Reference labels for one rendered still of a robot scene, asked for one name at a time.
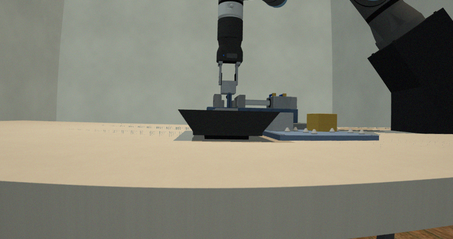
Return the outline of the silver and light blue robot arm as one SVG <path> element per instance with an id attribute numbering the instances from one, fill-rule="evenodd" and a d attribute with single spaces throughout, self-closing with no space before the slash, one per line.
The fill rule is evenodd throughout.
<path id="1" fill-rule="evenodd" d="M 287 0 L 263 0 L 282 7 Z M 388 46 L 425 20 L 418 10 L 403 0 L 350 0 L 371 28 L 379 50 Z"/>

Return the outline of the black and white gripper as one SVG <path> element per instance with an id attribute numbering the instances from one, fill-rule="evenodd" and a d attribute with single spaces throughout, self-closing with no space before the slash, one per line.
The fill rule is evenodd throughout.
<path id="1" fill-rule="evenodd" d="M 238 85 L 238 67 L 243 62 L 243 5 L 238 2 L 222 2 L 218 6 L 217 63 L 219 85 L 222 85 L 222 64 L 235 64 L 234 81 Z"/>

